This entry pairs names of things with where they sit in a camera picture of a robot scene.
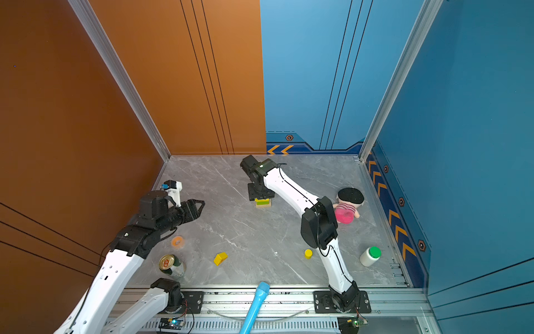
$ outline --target can lid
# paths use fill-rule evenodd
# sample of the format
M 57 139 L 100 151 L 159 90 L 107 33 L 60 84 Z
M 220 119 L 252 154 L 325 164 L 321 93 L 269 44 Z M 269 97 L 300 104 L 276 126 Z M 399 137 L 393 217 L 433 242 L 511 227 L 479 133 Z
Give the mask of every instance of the can lid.
M 167 270 L 174 264 L 175 257 L 172 254 L 164 255 L 160 260 L 160 269 Z
M 382 255 L 382 251 L 380 250 L 380 248 L 374 246 L 369 248 L 369 255 L 373 259 L 378 259 Z

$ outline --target blue handle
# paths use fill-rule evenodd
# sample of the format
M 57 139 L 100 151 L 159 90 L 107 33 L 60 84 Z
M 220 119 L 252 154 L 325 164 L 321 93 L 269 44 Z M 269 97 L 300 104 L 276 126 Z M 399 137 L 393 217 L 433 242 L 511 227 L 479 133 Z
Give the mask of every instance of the blue handle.
M 254 301 L 252 302 L 250 309 L 248 309 L 247 317 L 245 318 L 245 322 L 243 323 L 243 327 L 241 327 L 239 334 L 250 333 L 254 322 L 256 322 L 256 317 L 258 316 L 260 307 L 262 307 L 263 301 L 265 301 L 265 298 L 269 294 L 269 288 L 270 286 L 265 282 L 261 282 L 256 288 Z

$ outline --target gray marble floor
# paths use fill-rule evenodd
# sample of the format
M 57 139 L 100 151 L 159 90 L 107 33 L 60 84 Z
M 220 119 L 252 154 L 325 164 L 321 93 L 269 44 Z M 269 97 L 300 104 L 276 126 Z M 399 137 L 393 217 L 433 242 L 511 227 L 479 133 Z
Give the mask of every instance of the gray marble floor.
M 161 182 L 182 182 L 182 200 L 206 201 L 202 216 L 178 228 L 175 235 L 184 238 L 179 250 L 169 240 L 158 244 L 137 270 L 128 287 L 146 287 L 159 277 L 159 259 L 168 253 L 186 264 L 180 279 L 183 287 L 199 285 L 271 285 L 328 286 L 328 277 L 320 257 L 304 258 L 308 245 L 300 235 L 301 218 L 279 196 L 270 208 L 256 208 L 248 200 L 246 174 L 239 167 L 244 156 L 173 156 Z M 255 156 L 259 161 L 267 156 Z M 359 209 L 360 219 L 350 225 L 340 224 L 340 248 L 352 276 L 360 286 L 395 286 L 390 267 L 392 249 L 386 231 L 378 226 L 381 212 L 372 212 L 367 204 L 363 182 L 355 173 L 351 156 L 269 156 L 285 162 L 286 174 L 306 190 L 335 201 L 337 191 L 345 187 L 361 189 L 366 197 Z M 382 249 L 382 257 L 366 268 L 359 256 L 370 246 Z M 219 267 L 213 259 L 226 252 L 228 259 Z

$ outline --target black wall line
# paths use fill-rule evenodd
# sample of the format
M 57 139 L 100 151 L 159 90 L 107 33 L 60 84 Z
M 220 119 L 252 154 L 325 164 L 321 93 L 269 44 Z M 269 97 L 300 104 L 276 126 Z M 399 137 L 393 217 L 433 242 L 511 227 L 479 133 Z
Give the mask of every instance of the black wall line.
M 200 45 L 202 46 L 202 53 L 204 53 L 204 61 L 206 62 L 206 69 L 208 70 L 209 83 L 211 84 L 211 91 L 213 92 L 213 99 L 215 100 L 215 107 L 217 108 L 217 116 L 219 116 L 219 123 L 221 124 L 221 130 L 223 132 L 224 145 L 226 145 L 226 152 L 230 153 L 230 150 L 228 149 L 228 143 L 226 142 L 226 135 L 224 134 L 223 121 L 221 120 L 221 112 L 219 111 L 219 104 L 217 103 L 217 97 L 215 96 L 215 88 L 213 88 L 213 80 L 211 79 L 211 73 L 209 72 L 208 58 L 206 57 L 204 43 L 202 42 L 202 35 L 200 34 L 199 22 L 197 20 L 197 13 L 195 12 L 195 6 L 193 5 L 193 0 L 191 0 L 191 7 L 193 7 L 193 15 L 195 17 L 195 23 L 197 24 L 197 30 L 199 32 Z
M 487 294 L 492 294 L 492 293 L 494 293 L 494 292 L 499 292 L 499 291 L 504 291 L 504 290 L 508 290 L 508 289 L 511 289 L 511 288 L 516 288 L 516 287 L 518 287 L 518 286 L 521 286 L 521 285 L 527 285 L 527 284 L 530 284 L 530 283 L 534 283 L 534 281 L 528 281 L 528 282 L 524 282 L 524 283 L 519 283 L 519 284 L 515 284 L 515 285 L 507 286 L 506 288 L 497 289 L 497 290 L 493 290 L 493 291 L 490 291 L 490 292 L 484 292 L 484 293 L 481 293 L 481 294 L 477 294 L 476 296 L 467 297 L 467 298 L 463 298 L 463 299 L 460 299 L 460 300 L 457 300 L 457 301 L 448 302 L 447 304 L 442 304 L 442 305 L 434 306 L 434 307 L 432 307 L 432 309 L 437 308 L 437 307 L 446 306 L 446 305 L 451 305 L 451 304 L 454 304 L 454 303 L 456 303 L 456 302 L 461 302 L 461 301 L 468 300 L 468 299 L 473 299 L 473 298 L 476 298 L 476 297 L 485 296 L 485 295 L 487 295 Z
M 354 42 L 354 36 L 356 35 L 356 28 L 358 28 L 358 21 L 360 20 L 360 13 L 362 12 L 362 5 L 363 5 L 363 1 L 360 5 L 360 11 L 358 12 L 358 18 L 356 19 L 356 25 L 354 26 L 354 32 L 352 33 L 352 40 L 350 41 L 350 48 L 349 48 L 349 54 L 347 56 L 347 62 L 345 63 L 345 69 L 343 70 L 343 77 L 341 78 L 341 85 L 339 87 L 339 92 L 337 93 L 337 100 L 335 102 L 335 107 L 334 107 L 334 114 L 332 115 L 332 123 L 330 123 L 330 130 L 328 131 L 328 138 L 326 138 L 326 146 L 325 146 L 325 149 L 328 147 L 328 141 L 330 140 L 330 133 L 332 132 L 332 126 L 334 125 L 334 119 L 335 119 L 335 112 L 336 112 L 336 109 L 337 109 L 337 104 L 339 102 L 339 96 L 341 95 L 341 89 L 343 89 L 343 81 L 345 80 L 345 73 L 347 72 L 347 65 L 349 63 L 349 58 L 350 58 L 350 51 L 352 50 L 352 43 Z
M 197 60 L 197 66 L 199 68 L 200 80 L 202 80 L 202 86 L 204 87 L 204 93 L 206 94 L 206 100 L 208 102 L 209 112 L 211 113 L 211 120 L 213 121 L 213 127 L 215 128 L 215 134 L 217 135 L 217 141 L 219 142 L 219 148 L 221 149 L 221 154 L 224 154 L 223 153 L 223 147 L 221 146 L 221 140 L 219 139 L 219 132 L 217 131 L 217 126 L 215 125 L 215 118 L 213 117 L 213 111 L 211 110 L 211 105 L 209 103 L 208 91 L 206 90 L 206 85 L 204 84 L 204 78 L 202 77 L 202 71 L 200 71 L 199 59 L 197 57 L 197 52 L 195 51 L 195 46 L 193 44 L 193 37 L 191 36 L 191 31 L 189 30 L 189 24 L 187 23 L 187 17 L 185 16 L 184 4 L 182 3 L 182 0 L 180 0 L 180 5 L 182 6 L 182 12 L 184 13 L 184 19 L 185 19 L 185 25 L 187 26 L 187 32 L 189 32 L 189 38 L 191 39 L 191 47 L 193 48 L 193 52 L 195 54 L 195 59 Z
M 213 45 L 211 43 L 211 36 L 209 35 L 208 19 L 206 18 L 206 12 L 204 10 L 204 1 L 201 0 L 200 3 L 202 4 L 202 12 L 204 13 L 204 21 L 206 22 L 206 30 L 208 32 L 208 39 L 209 39 L 209 45 L 211 47 L 211 55 L 213 56 L 213 63 L 215 64 L 215 74 L 217 75 L 217 82 L 219 83 L 219 91 L 221 92 L 221 99 L 222 99 L 222 102 L 223 102 L 223 111 L 224 111 L 224 116 L 226 118 L 226 126 L 228 127 L 228 135 L 230 137 L 230 144 L 232 145 L 232 153 L 235 154 L 235 150 L 233 148 L 232 131 L 230 130 L 230 124 L 228 123 L 228 115 L 226 114 L 226 106 L 224 105 L 223 89 L 221 87 L 221 80 L 219 78 L 219 71 L 217 70 L 217 62 L 215 61 L 215 53 L 213 52 Z
M 44 259 L 44 260 L 46 260 L 46 261 L 50 261 L 50 262 L 55 263 L 55 264 L 57 264 L 57 265 L 60 265 L 60 266 L 62 266 L 62 267 L 72 269 L 72 270 L 74 270 L 74 271 L 77 271 L 77 272 L 80 273 L 80 274 L 84 274 L 84 275 L 87 275 L 87 276 L 89 276 L 89 277 L 93 277 L 93 275 L 89 275 L 89 274 L 84 273 L 83 271 L 80 271 L 80 270 L 78 270 L 78 269 L 74 269 L 74 268 L 71 268 L 71 267 L 69 267 L 69 266 L 65 266 L 65 265 L 63 265 L 62 263 L 55 262 L 54 260 L 47 259 L 47 258 L 45 258 L 45 257 L 42 257 L 42 256 L 40 256 L 40 255 L 37 255 L 37 254 L 32 253 L 32 252 L 27 251 L 27 250 L 24 250 L 24 249 L 22 249 L 22 248 L 20 248 L 20 247 L 17 247 L 17 246 L 15 246 L 15 245 L 9 244 L 9 243 L 4 242 L 4 241 L 2 241 L 2 240 L 0 240 L 0 243 L 2 243 L 2 244 L 4 244 L 4 245 L 7 245 L 7 246 L 11 246 L 11 247 L 13 247 L 13 248 L 18 249 L 19 251 L 26 252 L 26 253 L 28 253 L 28 254 L 34 255 L 34 256 L 36 256 L 36 257 L 38 257 L 38 258 L 41 258 L 41 259 Z
M 332 93 L 334 92 L 334 84 L 335 84 L 335 78 L 337 76 L 337 68 L 339 67 L 339 60 L 341 58 L 341 50 L 343 50 L 343 42 L 345 41 L 345 34 L 347 33 L 347 25 L 349 24 L 349 16 L 350 16 L 351 8 L 352 8 L 352 0 L 350 0 L 349 13 L 347 14 L 347 22 L 345 23 L 345 30 L 343 31 L 343 39 L 341 40 L 341 47 L 339 48 L 339 56 L 337 57 L 337 65 L 335 66 L 334 81 L 332 82 L 332 90 L 330 91 L 330 98 L 328 99 L 328 106 L 326 107 L 325 124 L 323 125 L 323 133 L 321 134 L 321 142 L 319 143 L 319 149 L 321 149 L 321 146 L 323 144 L 323 136 L 325 135 L 326 120 L 328 119 L 328 109 L 330 109 L 330 101 L 332 100 Z
M 510 265 L 510 266 L 508 266 L 508 267 L 504 267 L 504 268 L 501 268 L 501 269 L 499 269 L 499 270 L 495 270 L 495 271 L 492 271 L 492 272 L 490 272 L 490 273 L 481 275 L 481 276 L 479 276 L 479 277 L 475 277 L 475 278 L 469 279 L 469 280 L 467 280 L 467 281 L 465 281 L 465 282 L 458 283 L 458 284 L 453 285 L 453 286 L 449 286 L 448 288 L 445 288 L 445 289 L 442 289 L 442 290 L 433 292 L 433 293 L 429 294 L 429 296 L 432 296 L 433 294 L 437 294 L 437 293 L 446 291 L 446 290 L 448 290 L 448 289 L 456 288 L 456 287 L 459 286 L 459 285 L 462 285 L 462 284 L 466 284 L 466 283 L 475 281 L 475 280 L 477 280 L 477 279 L 479 279 L 479 278 L 486 277 L 486 276 L 489 276 L 489 275 L 498 273 L 499 271 L 503 271 L 503 270 L 506 270 L 506 269 L 508 269 L 508 268 L 512 268 L 512 267 L 518 266 L 518 265 L 520 265 L 520 264 L 523 264 L 523 263 L 525 263 L 525 262 L 532 261 L 532 260 L 534 260 L 534 258 L 530 258 L 530 259 L 523 260 L 523 261 L 521 261 L 521 262 L 515 263 L 515 264 Z
M 455 315 L 455 316 L 450 316 L 450 317 L 447 317 L 447 318 L 442 318 L 442 319 L 437 319 L 437 320 L 440 321 L 440 320 L 454 319 L 454 318 L 459 318 L 459 317 L 467 316 L 467 315 L 480 314 L 480 313 L 486 313 L 486 312 L 491 312 L 491 311 L 498 311 L 500 309 L 507 309 L 507 308 L 525 306 L 525 305 L 530 305 L 530 304 L 534 304 L 534 301 L 524 302 L 522 304 L 510 305 L 510 306 L 505 306 L 505 307 L 498 307 L 498 308 L 488 309 L 488 310 L 485 310 L 485 311 L 479 311 L 479 312 Z
M 13 211 L 13 212 L 15 212 L 15 213 L 18 213 L 19 215 L 23 216 L 24 218 L 30 219 L 30 220 L 33 221 L 34 223 L 36 223 L 36 224 L 38 224 L 38 225 L 41 225 L 41 226 L 44 227 L 45 229 L 48 229 L 48 230 L 54 232 L 55 234 L 60 235 L 60 236 L 62 236 L 63 238 L 69 240 L 69 241 L 72 241 L 72 242 L 75 243 L 76 245 L 81 246 L 81 247 L 85 248 L 86 250 L 93 252 L 93 253 L 96 254 L 96 255 L 99 255 L 99 254 L 98 254 L 97 252 L 95 252 L 94 250 L 92 250 L 92 249 L 90 249 L 90 248 L 88 248 L 88 247 L 85 247 L 84 245 L 82 245 L 82 244 L 80 244 L 80 243 L 78 243 L 78 242 L 76 242 L 76 241 L 70 239 L 69 237 L 67 237 L 67 236 L 65 236 L 65 235 L 63 235 L 63 234 L 61 234 L 61 233 L 59 233 L 59 232 L 57 232 L 57 231 L 51 229 L 50 227 L 46 226 L 45 224 L 39 223 L 39 222 L 36 221 L 35 219 L 30 218 L 30 217 L 28 217 L 27 215 L 25 215 L 24 213 L 21 213 L 21 212 L 15 210 L 15 209 L 12 208 L 11 206 L 5 205 L 4 203 L 1 203 L 1 202 L 0 202 L 0 205 L 2 205 L 2 206 L 4 206 L 4 207 L 8 208 L 9 210 L 11 210 L 11 211 Z
M 86 260 L 86 259 L 84 259 L 84 258 L 82 258 L 82 257 L 79 257 L 78 255 L 74 255 L 73 253 L 70 253 L 69 251 L 66 251 L 66 250 L 64 250 L 64 249 L 61 248 L 61 247 L 55 246 L 55 245 L 53 245 L 53 244 L 51 244 L 51 243 L 49 243 L 49 242 L 44 241 L 43 239 L 39 239 L 39 238 L 37 238 L 36 236 L 31 235 L 30 233 L 24 232 L 24 231 L 22 231 L 22 230 L 16 228 L 15 226 L 11 226 L 11 225 L 9 225 L 8 223 L 3 222 L 3 221 L 1 221 L 1 220 L 0 220 L 0 223 L 6 225 L 6 226 L 8 226 L 8 227 L 10 227 L 10 228 L 12 228 L 12 229 L 14 229 L 14 230 L 16 230 L 16 231 L 19 231 L 19 232 L 21 232 L 21 233 L 24 233 L 24 234 L 27 235 L 27 236 L 30 236 L 30 237 L 32 237 L 32 238 L 34 238 L 34 239 L 37 239 L 37 240 L 39 240 L 40 242 L 44 242 L 45 244 L 50 245 L 50 246 L 52 246 L 52 247 L 54 247 L 54 248 L 57 248 L 57 249 L 59 249 L 59 250 L 65 252 L 65 253 L 67 253 L 67 254 L 70 254 L 70 255 L 72 255 L 72 256 L 74 256 L 74 257 L 76 257 L 76 258 L 79 258 L 80 260 L 83 260 L 83 261 L 85 261 L 85 262 L 87 262 L 87 263 L 90 263 L 90 264 L 92 264 L 93 266 L 97 266 L 97 267 L 98 267 L 98 265 L 97 265 L 96 263 L 93 263 L 93 262 L 91 262 L 91 261 L 89 261 L 89 260 Z
M 371 0 L 371 6 L 369 7 L 369 13 L 367 13 L 367 19 L 365 20 L 364 31 L 362 32 L 362 37 L 360 39 L 360 45 L 358 46 L 358 52 L 356 52 L 356 59 L 354 60 L 354 65 L 352 67 L 352 73 L 350 73 L 349 85 L 347 86 L 347 91 L 345 92 L 345 99 L 343 100 L 343 105 L 341 106 L 341 112 L 339 113 L 339 118 L 337 119 L 337 125 L 335 127 L 334 138 L 332 139 L 332 146 L 330 146 L 331 148 L 334 147 L 335 136 L 337 135 L 337 128 L 339 127 L 339 122 L 341 120 L 341 115 L 343 114 L 343 108 L 345 107 L 345 101 L 347 100 L 347 94 L 349 93 L 350 82 L 352 81 L 352 75 L 354 74 L 354 68 L 356 67 L 356 61 L 358 60 L 358 55 L 360 54 L 360 48 L 362 47 L 362 40 L 364 39 L 365 28 L 367 27 L 367 21 L 369 21 L 369 14 L 371 14 L 371 8 L 373 7 L 373 1 L 374 0 Z

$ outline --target stuffed doll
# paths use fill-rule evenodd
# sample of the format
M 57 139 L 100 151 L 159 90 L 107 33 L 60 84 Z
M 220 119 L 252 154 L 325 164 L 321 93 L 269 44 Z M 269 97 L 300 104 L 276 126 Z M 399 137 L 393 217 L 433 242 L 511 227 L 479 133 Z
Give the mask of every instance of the stuffed doll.
M 341 189 L 337 193 L 336 199 L 339 203 L 334 204 L 333 207 L 338 223 L 350 224 L 354 218 L 360 218 L 358 207 L 364 202 L 364 196 L 361 191 L 355 188 Z

